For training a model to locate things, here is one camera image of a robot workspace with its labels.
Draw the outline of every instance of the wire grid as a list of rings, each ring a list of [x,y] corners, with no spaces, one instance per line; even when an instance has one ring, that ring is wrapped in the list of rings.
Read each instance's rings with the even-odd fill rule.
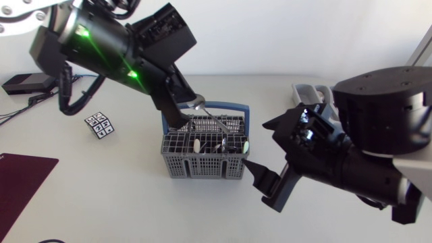
[[[244,118],[242,116],[218,115],[221,121],[231,133],[244,134]],[[208,115],[189,115],[190,121],[180,129],[169,128],[169,132],[213,132],[222,133],[222,129]]]
[[[190,158],[190,177],[194,179],[219,179],[222,177],[222,160],[218,157]]]
[[[248,140],[248,137],[243,134],[210,134],[210,133],[190,133],[189,137],[186,138],[184,147],[185,153],[194,152],[194,142],[196,139],[200,140],[199,153],[202,154],[224,154],[222,147],[219,147],[214,151],[214,148],[218,144],[222,144],[223,138],[226,138],[226,153],[231,154],[242,154],[244,143]]]
[[[163,136],[162,153],[183,153],[186,133],[169,133]]]
[[[239,157],[228,159],[225,175],[227,179],[241,179],[243,177],[244,164],[242,162],[242,159],[245,158],[247,158],[247,155],[245,155],[244,158]]]
[[[190,121],[178,130],[169,128],[164,135],[161,153],[172,178],[194,179],[241,179],[244,165],[242,159],[249,152],[242,153],[248,141],[245,133],[244,118],[240,116],[219,115],[216,118],[225,124],[231,134],[224,134],[209,116],[189,115]],[[226,138],[227,150],[221,147],[214,150]],[[200,140],[202,150],[194,153],[194,141]]]
[[[186,167],[184,166],[184,157],[182,156],[163,156],[169,174],[172,178],[187,178]]]

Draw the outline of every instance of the green light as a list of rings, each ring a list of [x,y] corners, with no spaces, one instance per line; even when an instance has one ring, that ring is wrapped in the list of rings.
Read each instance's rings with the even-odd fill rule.
[[[85,31],[82,32],[82,36],[89,37],[90,36],[90,32],[88,30],[85,30]]]
[[[138,74],[137,74],[136,72],[134,72],[134,71],[131,70],[131,71],[129,72],[128,76],[129,76],[129,77],[133,77],[133,78],[137,78],[137,77],[138,77]]]

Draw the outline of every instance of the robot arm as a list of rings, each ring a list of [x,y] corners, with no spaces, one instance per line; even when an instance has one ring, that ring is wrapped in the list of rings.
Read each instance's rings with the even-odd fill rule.
[[[38,28],[47,19],[49,7],[65,0],[0,1],[0,37],[24,34]]]
[[[393,67],[339,82],[333,95],[343,130],[328,121],[331,110],[322,103],[299,104],[265,123],[287,164],[278,175],[244,161],[262,201],[280,212],[296,182],[307,177],[370,206],[390,205],[394,221],[414,223],[423,194],[432,198],[431,163],[424,160],[432,149],[431,76],[432,67]]]
[[[117,20],[132,15],[139,2],[94,0],[77,5],[65,1],[51,8],[50,24],[39,27],[30,54],[44,73],[58,78],[59,106],[64,114],[79,112],[109,78],[151,95],[171,127],[181,128],[188,122],[177,104],[193,103],[197,96],[174,62],[196,40],[170,4],[153,16],[122,26]],[[117,6],[126,13],[114,13]],[[72,68],[67,61],[99,74],[71,105]]]

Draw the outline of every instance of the spoon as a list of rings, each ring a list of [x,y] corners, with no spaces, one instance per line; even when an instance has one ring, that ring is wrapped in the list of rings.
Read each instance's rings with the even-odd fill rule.
[[[195,139],[194,141],[194,152],[199,153],[200,152],[200,140]]]
[[[227,138],[222,139],[221,146],[222,146],[222,153],[223,153],[225,152],[225,149],[227,147]]]
[[[247,153],[248,150],[249,150],[249,141],[246,141],[246,142],[244,142],[244,145],[243,145],[243,153],[244,154]]]
[[[220,147],[221,147],[221,144],[217,144],[216,146],[213,147],[213,149],[211,150],[211,152],[215,153]]]
[[[193,103],[188,103],[188,106],[190,108],[193,108],[195,110],[200,110],[202,109],[205,113],[207,113],[207,115],[209,115],[209,117],[211,119],[213,119],[213,121],[216,122],[216,124],[222,129],[223,132],[225,133],[230,133],[230,129],[227,128],[223,123],[221,123],[216,117],[214,117],[213,115],[211,115],[206,109],[205,109],[205,99],[202,95],[197,94],[196,95],[196,99],[194,100]]]

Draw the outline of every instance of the white wall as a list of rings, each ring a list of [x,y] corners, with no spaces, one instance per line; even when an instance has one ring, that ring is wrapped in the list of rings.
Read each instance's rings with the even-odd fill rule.
[[[167,0],[142,1],[134,22]],[[301,74],[342,80],[404,65],[432,24],[430,0],[172,0],[198,44],[184,74]],[[0,78],[35,72],[35,32],[0,39]]]

